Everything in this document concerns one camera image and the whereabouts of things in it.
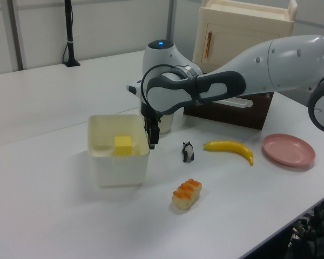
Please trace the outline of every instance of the toy panda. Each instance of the toy panda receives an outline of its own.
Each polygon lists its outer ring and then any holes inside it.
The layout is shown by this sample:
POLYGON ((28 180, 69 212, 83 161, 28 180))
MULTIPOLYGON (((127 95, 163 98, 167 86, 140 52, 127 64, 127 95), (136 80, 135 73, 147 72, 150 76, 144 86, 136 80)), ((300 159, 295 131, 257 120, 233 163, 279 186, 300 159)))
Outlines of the toy panda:
POLYGON ((190 142, 183 142, 183 155, 184 162, 187 162, 187 159, 194 160, 193 146, 190 142))

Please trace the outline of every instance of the white wall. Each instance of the white wall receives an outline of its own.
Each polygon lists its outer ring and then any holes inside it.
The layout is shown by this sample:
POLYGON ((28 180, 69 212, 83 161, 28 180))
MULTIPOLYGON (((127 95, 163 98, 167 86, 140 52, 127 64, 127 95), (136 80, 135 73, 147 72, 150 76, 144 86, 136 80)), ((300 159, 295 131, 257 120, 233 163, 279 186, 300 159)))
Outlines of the white wall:
POLYGON ((5 1, 0 1, 0 73, 18 69, 12 31, 5 1))
MULTIPOLYGON (((143 50, 166 38, 168 0, 73 0, 75 58, 143 50)), ((23 66, 60 64, 67 42, 63 0, 17 0, 23 66)))
MULTIPOLYGON (((324 0, 296 1, 298 12, 292 35, 324 35, 324 0)), ((289 0, 240 0, 240 2, 287 8, 289 0)), ((193 57, 200 5, 201 0, 174 0, 171 38, 178 50, 189 60, 192 60, 193 57)), ((292 90, 283 94, 306 105, 311 93, 303 90, 292 90)))

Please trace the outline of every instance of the yellow block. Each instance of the yellow block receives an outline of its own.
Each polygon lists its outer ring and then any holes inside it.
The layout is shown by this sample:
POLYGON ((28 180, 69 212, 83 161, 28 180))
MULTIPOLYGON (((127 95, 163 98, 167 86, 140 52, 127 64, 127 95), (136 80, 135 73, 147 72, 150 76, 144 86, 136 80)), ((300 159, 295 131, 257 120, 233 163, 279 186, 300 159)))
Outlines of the yellow block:
POLYGON ((114 155, 132 155, 133 144, 131 136, 114 137, 114 155))

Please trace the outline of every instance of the plastic plate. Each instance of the plastic plate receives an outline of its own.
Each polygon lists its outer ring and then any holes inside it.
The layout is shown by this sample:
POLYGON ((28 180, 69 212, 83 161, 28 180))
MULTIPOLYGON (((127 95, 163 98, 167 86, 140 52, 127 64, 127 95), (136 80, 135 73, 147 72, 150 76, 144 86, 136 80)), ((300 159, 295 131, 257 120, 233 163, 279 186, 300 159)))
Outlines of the plastic plate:
POLYGON ((266 136, 263 150, 272 159, 287 166, 307 166, 315 158, 315 152, 308 143, 287 134, 266 136))

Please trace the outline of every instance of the banana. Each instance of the banana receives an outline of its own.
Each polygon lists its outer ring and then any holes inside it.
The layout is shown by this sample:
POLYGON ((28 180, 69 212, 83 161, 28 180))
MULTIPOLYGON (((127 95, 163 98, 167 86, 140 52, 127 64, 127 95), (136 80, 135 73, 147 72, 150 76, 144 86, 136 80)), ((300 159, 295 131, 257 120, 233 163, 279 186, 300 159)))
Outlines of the banana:
POLYGON ((253 166, 253 152, 243 143, 232 140, 215 140, 204 144, 204 149, 210 151, 232 151, 241 154, 253 166))

